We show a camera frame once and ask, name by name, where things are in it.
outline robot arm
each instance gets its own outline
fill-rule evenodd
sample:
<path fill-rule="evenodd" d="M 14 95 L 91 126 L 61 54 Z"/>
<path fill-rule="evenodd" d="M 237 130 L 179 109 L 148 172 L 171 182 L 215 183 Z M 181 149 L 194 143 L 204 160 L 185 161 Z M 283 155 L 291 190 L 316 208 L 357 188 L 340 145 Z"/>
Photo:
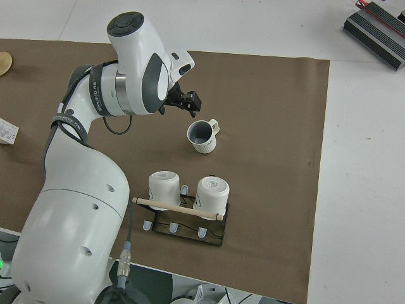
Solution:
<path fill-rule="evenodd" d="M 96 65 L 73 79 L 53 119 L 46 180 L 24 225 L 11 273 L 21 291 L 14 304 L 93 304 L 111 285 L 107 262 L 129 199 L 122 170 L 87 144 L 100 117 L 145 115 L 175 105 L 192 116 L 201 102 L 177 80 L 194 62 L 168 53 L 140 13 L 108 25 L 118 62 Z"/>

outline brown mat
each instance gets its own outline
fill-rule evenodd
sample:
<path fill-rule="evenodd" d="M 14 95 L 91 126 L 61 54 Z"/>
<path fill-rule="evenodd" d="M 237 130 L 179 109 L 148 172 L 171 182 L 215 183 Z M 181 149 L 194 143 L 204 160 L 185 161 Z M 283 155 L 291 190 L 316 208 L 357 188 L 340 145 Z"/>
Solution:
<path fill-rule="evenodd" d="M 116 58 L 108 44 L 0 39 L 12 54 L 0 77 L 0 117 L 19 126 L 14 146 L 0 146 L 0 226 L 21 231 L 44 182 L 41 156 L 50 121 L 73 69 Z M 197 119 L 215 118 L 217 148 L 196 153 L 185 136 L 194 120 L 168 108 L 136 117 L 131 132 L 94 122 L 90 144 L 126 173 L 133 196 L 147 197 L 147 178 L 171 170 L 195 194 L 215 174 L 230 184 L 222 247 L 144 232 L 151 212 L 137 206 L 133 262 L 294 303 L 305 303 L 320 168 L 329 62 L 191 52 L 196 67 L 183 91 L 202 100 Z M 124 129 L 128 117 L 110 118 Z M 118 257 L 127 223 L 111 254 Z"/>

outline white box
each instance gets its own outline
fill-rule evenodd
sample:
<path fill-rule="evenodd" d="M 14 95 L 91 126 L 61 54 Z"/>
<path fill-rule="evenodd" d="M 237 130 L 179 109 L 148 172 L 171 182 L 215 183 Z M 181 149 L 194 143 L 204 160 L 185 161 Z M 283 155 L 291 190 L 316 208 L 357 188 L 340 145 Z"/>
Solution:
<path fill-rule="evenodd" d="M 0 118 L 0 144 L 14 144 L 18 127 Z"/>

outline white mug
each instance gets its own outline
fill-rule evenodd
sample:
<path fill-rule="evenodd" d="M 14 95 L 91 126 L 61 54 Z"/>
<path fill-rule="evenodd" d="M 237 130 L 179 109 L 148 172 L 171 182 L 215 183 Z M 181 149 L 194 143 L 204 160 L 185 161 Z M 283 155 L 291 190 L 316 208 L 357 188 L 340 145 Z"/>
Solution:
<path fill-rule="evenodd" d="M 149 176 L 149 199 L 172 206 L 180 205 L 180 178 L 175 172 L 159 171 Z M 155 210 L 167 209 L 151 207 Z"/>
<path fill-rule="evenodd" d="M 218 122 L 211 119 L 193 122 L 187 130 L 187 138 L 193 147 L 202 154 L 212 152 L 216 146 L 215 135 L 220 131 Z"/>
<path fill-rule="evenodd" d="M 229 185 L 216 176 L 207 176 L 198 182 L 196 201 L 193 209 L 225 215 L 229 195 Z"/>

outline wooden dowel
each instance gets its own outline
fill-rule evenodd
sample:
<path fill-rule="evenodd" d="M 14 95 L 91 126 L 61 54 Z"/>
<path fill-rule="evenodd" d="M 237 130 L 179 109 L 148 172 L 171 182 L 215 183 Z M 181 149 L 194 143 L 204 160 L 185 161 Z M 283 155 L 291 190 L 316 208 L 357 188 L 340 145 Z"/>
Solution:
<path fill-rule="evenodd" d="M 199 211 L 199 210 L 184 208 L 184 207 L 180 207 L 180 206 L 172 206 L 172 205 L 161 203 L 159 201 L 151 201 L 149 199 L 144 199 L 144 198 L 133 198 L 132 201 L 134 203 L 137 203 L 138 205 L 146 205 L 146 206 L 150 206 L 150 207 L 168 209 L 171 211 L 186 213 L 186 214 L 190 214 L 190 215 L 196 215 L 198 217 L 206 217 L 207 219 L 211 219 L 211 220 L 223 220 L 223 216 L 220 214 L 209 213 L 209 212 L 205 212 L 205 211 Z"/>

